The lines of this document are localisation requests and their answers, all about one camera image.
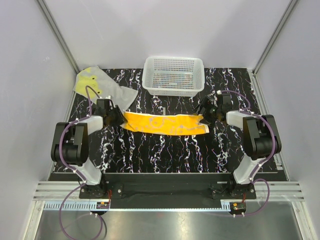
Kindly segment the grey and orange towel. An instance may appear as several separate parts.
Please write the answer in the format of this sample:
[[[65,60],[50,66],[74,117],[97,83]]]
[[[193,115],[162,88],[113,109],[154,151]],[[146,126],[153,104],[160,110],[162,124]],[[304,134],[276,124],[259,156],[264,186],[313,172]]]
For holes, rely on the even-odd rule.
[[[201,123],[202,115],[153,115],[125,112],[127,120],[121,127],[131,132],[167,136],[203,135],[210,132],[206,124]]]

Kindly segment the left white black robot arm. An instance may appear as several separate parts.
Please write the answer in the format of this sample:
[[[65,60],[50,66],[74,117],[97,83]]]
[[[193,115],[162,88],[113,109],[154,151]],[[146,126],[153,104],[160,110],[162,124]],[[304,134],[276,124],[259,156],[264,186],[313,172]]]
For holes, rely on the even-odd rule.
[[[109,98],[99,98],[91,114],[72,122],[58,122],[55,126],[50,156],[72,170],[97,198],[108,193],[102,173],[89,158],[89,136],[108,126],[127,122],[118,105]]]

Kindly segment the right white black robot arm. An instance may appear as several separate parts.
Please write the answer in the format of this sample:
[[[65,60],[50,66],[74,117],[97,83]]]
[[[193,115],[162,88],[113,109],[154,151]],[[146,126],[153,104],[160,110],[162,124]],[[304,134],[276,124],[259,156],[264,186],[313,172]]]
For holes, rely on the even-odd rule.
[[[220,121],[242,130],[244,156],[231,175],[231,183],[227,185],[228,195],[239,198],[244,194],[245,186],[254,182],[261,167],[282,150],[275,117],[271,114],[259,115],[243,108],[234,109],[231,96],[225,91],[217,95],[216,104],[205,96],[193,113],[201,115],[203,119],[200,122],[209,127],[214,127],[216,121]]]

